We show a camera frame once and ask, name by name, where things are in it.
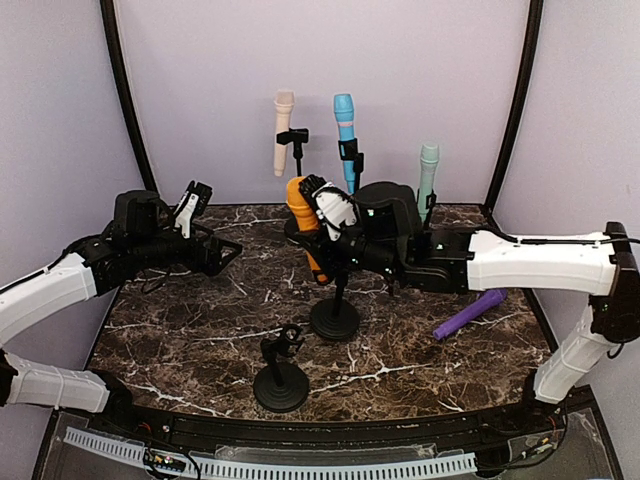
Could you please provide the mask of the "orange microphone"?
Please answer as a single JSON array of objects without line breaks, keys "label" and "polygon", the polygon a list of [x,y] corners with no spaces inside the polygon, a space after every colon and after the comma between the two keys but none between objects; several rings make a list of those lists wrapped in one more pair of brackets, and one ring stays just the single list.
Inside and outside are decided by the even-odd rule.
[{"label": "orange microphone", "polygon": [[[299,191],[300,184],[303,180],[303,176],[298,176],[292,178],[287,183],[286,203],[291,213],[294,215],[297,226],[301,232],[315,231],[319,228],[319,221],[315,212]],[[314,279],[321,285],[326,284],[328,282],[328,277],[321,270],[316,260],[310,253],[307,253],[307,258]]]}]

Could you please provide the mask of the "black stand of orange microphone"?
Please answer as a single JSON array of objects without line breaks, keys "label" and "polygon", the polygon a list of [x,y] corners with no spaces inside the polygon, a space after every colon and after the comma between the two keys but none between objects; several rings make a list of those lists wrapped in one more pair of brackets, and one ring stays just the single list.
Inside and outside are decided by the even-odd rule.
[{"label": "black stand of orange microphone", "polygon": [[335,278],[335,295],[318,302],[311,309],[311,328],[319,337],[329,341],[347,341],[357,332],[361,317],[357,309],[344,299],[348,274]]}]

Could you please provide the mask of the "black stand of blue microphone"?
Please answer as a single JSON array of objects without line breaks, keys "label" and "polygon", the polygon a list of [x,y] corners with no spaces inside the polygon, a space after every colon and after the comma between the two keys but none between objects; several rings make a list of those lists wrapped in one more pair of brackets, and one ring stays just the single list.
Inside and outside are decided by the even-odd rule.
[{"label": "black stand of blue microphone", "polygon": [[359,151],[357,138],[339,140],[338,147],[347,191],[353,194],[360,186],[361,174],[364,171],[364,153]]}]

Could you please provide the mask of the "black stand of mint microphone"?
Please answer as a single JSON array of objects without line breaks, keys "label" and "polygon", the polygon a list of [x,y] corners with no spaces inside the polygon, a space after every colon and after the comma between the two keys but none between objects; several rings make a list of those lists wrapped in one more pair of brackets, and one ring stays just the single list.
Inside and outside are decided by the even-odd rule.
[{"label": "black stand of mint microphone", "polygon": [[432,209],[436,204],[436,199],[437,195],[434,191],[431,191],[429,194],[418,192],[417,205],[424,229],[427,229],[430,225]]}]

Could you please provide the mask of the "mint green microphone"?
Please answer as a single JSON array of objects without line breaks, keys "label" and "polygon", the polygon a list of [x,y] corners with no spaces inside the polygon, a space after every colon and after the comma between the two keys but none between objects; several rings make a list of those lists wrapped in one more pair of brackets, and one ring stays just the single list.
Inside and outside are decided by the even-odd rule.
[{"label": "mint green microphone", "polygon": [[429,194],[434,191],[434,183],[440,155],[437,144],[427,143],[420,151],[420,182],[418,192]]}]

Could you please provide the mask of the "black stand of purple microphone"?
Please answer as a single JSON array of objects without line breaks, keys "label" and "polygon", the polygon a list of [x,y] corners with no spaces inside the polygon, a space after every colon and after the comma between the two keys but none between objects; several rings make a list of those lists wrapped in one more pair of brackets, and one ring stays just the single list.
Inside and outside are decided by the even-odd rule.
[{"label": "black stand of purple microphone", "polygon": [[257,402],[272,413],[284,414],[300,408],[308,398],[308,376],[292,359],[304,344],[302,328],[285,324],[275,339],[260,342],[266,363],[255,376],[253,393]]}]

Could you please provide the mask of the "blue microphone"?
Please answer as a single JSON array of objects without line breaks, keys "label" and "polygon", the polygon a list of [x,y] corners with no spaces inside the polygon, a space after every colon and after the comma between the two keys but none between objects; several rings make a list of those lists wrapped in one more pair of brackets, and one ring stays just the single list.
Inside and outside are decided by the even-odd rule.
[{"label": "blue microphone", "polygon": [[354,160],[353,158],[347,159],[347,143],[355,139],[355,111],[352,96],[348,93],[337,94],[334,96],[333,105],[334,116],[338,126],[339,153],[343,164],[344,178],[348,192],[353,194],[356,180]]}]

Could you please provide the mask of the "purple microphone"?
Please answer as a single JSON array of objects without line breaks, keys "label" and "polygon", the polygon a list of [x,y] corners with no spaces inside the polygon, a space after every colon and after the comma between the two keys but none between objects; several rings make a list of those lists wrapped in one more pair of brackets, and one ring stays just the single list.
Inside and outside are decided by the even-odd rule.
[{"label": "purple microphone", "polygon": [[437,341],[441,341],[451,336],[469,322],[484,314],[486,311],[500,305],[507,298],[507,295],[508,292],[506,289],[492,289],[486,291],[463,310],[439,325],[433,331],[434,338]]}]

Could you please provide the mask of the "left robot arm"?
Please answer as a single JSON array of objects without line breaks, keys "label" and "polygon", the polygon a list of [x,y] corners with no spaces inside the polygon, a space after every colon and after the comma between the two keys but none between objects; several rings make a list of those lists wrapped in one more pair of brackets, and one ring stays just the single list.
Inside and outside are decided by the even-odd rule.
[{"label": "left robot arm", "polygon": [[[149,269],[178,265],[208,277],[220,274],[242,251],[195,223],[212,196],[191,182],[176,207],[158,193],[132,190],[115,199],[114,216],[102,233],[68,245],[51,264],[1,289],[1,342],[51,315],[100,297]],[[100,413],[120,436],[141,427],[140,412],[118,396],[128,391],[107,373],[69,370],[1,352],[1,403]]]}]

